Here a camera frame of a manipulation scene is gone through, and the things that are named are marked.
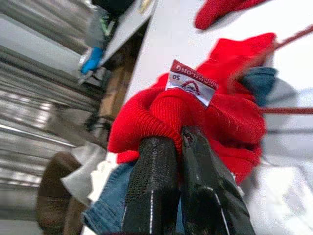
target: brown leather item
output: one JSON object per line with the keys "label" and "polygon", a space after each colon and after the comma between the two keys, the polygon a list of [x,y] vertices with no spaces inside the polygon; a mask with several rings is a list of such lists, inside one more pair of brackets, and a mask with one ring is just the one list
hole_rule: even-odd
{"label": "brown leather item", "polygon": [[45,235],[62,232],[71,195],[64,188],[61,178],[80,166],[70,153],[59,152],[45,169],[36,205],[37,222]]}
{"label": "brown leather item", "polygon": [[87,207],[84,204],[77,201],[74,197],[71,198],[65,218],[63,235],[80,234],[83,228],[83,224],[80,220],[80,214],[86,209]]}

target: dark blue fabric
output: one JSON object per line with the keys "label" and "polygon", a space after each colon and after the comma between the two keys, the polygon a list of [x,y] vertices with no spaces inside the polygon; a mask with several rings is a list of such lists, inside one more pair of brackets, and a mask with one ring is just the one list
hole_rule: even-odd
{"label": "dark blue fabric", "polygon": [[259,106],[265,106],[267,95],[273,89],[276,69],[253,67],[243,77],[241,83],[254,95]]}
{"label": "dark blue fabric", "polygon": [[[116,233],[122,230],[125,197],[133,167],[134,163],[127,163],[115,169],[109,176],[99,200],[82,213],[83,223],[96,234]],[[177,213],[176,232],[184,234],[181,201]]]}

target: red knit fabric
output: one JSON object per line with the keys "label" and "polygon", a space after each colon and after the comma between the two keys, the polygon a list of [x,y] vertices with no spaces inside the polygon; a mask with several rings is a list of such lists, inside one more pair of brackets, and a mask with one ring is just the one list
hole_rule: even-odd
{"label": "red knit fabric", "polygon": [[[143,138],[164,136],[174,141],[180,155],[181,128],[195,125],[240,183],[259,163],[260,141],[266,129],[251,93],[236,83],[235,93],[228,94],[227,78],[249,58],[269,47],[274,38],[273,33],[268,33],[242,42],[219,40],[208,60],[197,68],[219,84],[207,108],[181,89],[164,91],[168,74],[162,75],[155,85],[124,105],[112,126],[108,150],[137,151]],[[122,153],[118,155],[118,162],[137,158],[137,152]]]}
{"label": "red knit fabric", "polygon": [[207,0],[196,15],[195,27],[207,29],[214,21],[231,11],[243,10],[266,0]]}

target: black grip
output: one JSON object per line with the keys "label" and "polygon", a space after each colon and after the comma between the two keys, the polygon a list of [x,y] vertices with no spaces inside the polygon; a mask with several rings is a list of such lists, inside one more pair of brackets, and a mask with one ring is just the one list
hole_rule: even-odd
{"label": "black grip", "polygon": [[174,234],[179,202],[176,149],[169,138],[143,139],[130,175],[122,230]]}
{"label": "black grip", "polygon": [[197,127],[184,127],[185,234],[255,235],[235,180]]}

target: brown object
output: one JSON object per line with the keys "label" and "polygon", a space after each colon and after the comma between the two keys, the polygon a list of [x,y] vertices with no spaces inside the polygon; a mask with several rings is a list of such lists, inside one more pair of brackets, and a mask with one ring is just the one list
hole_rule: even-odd
{"label": "brown object", "polygon": [[82,231],[83,224],[80,219],[80,214],[86,210],[87,207],[77,201],[74,197],[71,198],[65,218],[65,225],[63,228],[63,235],[79,235]]}
{"label": "brown object", "polygon": [[80,166],[70,153],[59,152],[45,169],[36,204],[37,222],[45,235],[62,232],[71,195],[64,188],[61,178]]}
{"label": "brown object", "polygon": [[135,59],[126,56],[124,65],[115,68],[109,80],[107,93],[101,101],[99,116],[116,118],[123,105],[129,81],[132,77]]}

